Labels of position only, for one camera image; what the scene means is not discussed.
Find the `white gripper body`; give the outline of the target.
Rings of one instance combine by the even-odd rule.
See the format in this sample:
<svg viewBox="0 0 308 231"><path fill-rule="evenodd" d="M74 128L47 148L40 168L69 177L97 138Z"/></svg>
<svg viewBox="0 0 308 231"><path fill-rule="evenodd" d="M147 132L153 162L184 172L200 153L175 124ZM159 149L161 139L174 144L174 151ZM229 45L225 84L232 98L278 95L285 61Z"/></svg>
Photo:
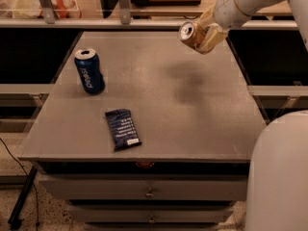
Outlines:
<svg viewBox="0 0 308 231"><path fill-rule="evenodd" d="M214 8L214 20L223 30L241 28L248 20L236 0L217 0Z"/></svg>

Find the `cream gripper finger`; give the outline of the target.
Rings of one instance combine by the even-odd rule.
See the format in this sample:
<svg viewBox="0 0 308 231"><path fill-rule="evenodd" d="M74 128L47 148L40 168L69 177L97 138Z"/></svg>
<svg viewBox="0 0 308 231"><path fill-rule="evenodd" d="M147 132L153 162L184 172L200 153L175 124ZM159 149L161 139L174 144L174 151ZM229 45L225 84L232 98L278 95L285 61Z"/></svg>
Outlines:
<svg viewBox="0 0 308 231"><path fill-rule="evenodd" d="M227 30L223 30L218 24L211 24L205 28L205 38L198 44L196 50L201 54L208 54L227 36Z"/></svg>
<svg viewBox="0 0 308 231"><path fill-rule="evenodd" d="M216 22L214 18L215 5L209 6L203 14L197 19L196 25L201 29L214 27Z"/></svg>

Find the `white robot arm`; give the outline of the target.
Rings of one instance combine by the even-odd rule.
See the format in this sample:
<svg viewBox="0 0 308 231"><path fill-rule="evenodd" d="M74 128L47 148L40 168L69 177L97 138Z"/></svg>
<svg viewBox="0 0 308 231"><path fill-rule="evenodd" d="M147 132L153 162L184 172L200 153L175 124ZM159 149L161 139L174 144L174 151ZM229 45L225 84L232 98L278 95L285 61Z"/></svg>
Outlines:
<svg viewBox="0 0 308 231"><path fill-rule="evenodd" d="M256 12L286 1L303 41L308 39L308 0L216 0L198 20L210 30L197 47L210 52ZM278 116L254 146L246 194L244 231L308 231L308 112Z"/></svg>

